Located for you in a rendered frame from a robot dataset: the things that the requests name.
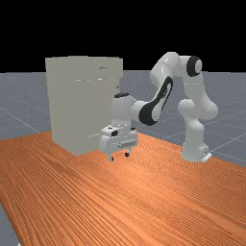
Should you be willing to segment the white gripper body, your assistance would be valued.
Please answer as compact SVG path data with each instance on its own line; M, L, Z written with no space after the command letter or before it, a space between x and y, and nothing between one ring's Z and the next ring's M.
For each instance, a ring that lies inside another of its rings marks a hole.
M109 125L101 130L100 151L108 156L119 150L130 150L138 144L137 128L131 125Z

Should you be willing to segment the pale cabinet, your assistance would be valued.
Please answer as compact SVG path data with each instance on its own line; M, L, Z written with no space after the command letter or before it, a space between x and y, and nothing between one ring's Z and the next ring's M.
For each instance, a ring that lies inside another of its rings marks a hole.
M123 60L69 56L47 58L45 65L52 140L73 155L97 150L120 92Z

